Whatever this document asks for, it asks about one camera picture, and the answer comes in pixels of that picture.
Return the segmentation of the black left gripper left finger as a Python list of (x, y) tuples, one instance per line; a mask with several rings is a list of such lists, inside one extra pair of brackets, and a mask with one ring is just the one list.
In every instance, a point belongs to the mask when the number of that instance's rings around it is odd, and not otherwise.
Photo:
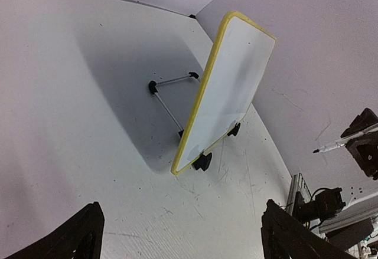
[(53, 232), (8, 258), (100, 258), (105, 216), (89, 203)]

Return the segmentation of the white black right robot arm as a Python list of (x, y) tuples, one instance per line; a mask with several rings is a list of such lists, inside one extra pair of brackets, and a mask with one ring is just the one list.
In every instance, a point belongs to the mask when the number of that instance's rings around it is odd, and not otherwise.
[[(377, 180), (377, 115), (365, 108), (340, 139), (314, 150), (324, 153), (345, 147), (364, 174)], [(308, 227), (311, 221), (318, 220), (316, 229), (327, 220), (335, 218), (347, 204), (341, 196), (341, 188), (319, 188), (310, 193), (301, 174), (292, 178), (286, 211)]]

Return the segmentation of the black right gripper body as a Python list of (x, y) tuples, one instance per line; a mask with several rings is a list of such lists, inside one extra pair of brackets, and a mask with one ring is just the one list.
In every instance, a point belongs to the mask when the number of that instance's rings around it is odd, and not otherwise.
[[(340, 137), (351, 137), (353, 133), (372, 125), (377, 125), (377, 115), (370, 108), (365, 108)], [(346, 149), (365, 175), (377, 180), (377, 131), (349, 140), (346, 143)]]

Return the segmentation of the black whiteboard marker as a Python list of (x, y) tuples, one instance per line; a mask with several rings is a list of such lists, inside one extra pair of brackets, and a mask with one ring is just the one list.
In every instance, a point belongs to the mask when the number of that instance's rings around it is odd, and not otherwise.
[(349, 141), (351, 141), (353, 139), (356, 139), (358, 137), (361, 137), (363, 135), (365, 135), (364, 132), (357, 132), (357, 133), (355, 133), (353, 135), (350, 135), (350, 136), (338, 139), (338, 140), (336, 140), (334, 142), (331, 142), (331, 143), (328, 143), (328, 144), (326, 144), (324, 146), (321, 146), (321, 147), (315, 149), (313, 151), (313, 153), (329, 152), (331, 150), (335, 150), (335, 149), (341, 148), (341, 147), (345, 146)]

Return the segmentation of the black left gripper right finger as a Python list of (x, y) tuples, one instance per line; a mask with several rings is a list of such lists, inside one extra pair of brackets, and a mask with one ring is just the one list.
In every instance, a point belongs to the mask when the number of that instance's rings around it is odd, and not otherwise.
[(359, 226), (332, 231), (326, 241), (270, 199), (261, 235), (265, 258), (353, 258), (346, 250), (359, 242)]

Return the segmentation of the yellow framed small whiteboard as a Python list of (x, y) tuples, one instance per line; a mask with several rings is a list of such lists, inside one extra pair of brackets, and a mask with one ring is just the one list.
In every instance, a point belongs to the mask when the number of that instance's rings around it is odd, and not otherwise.
[(239, 11), (223, 17), (211, 48), (171, 173), (180, 174), (245, 117), (276, 38)]

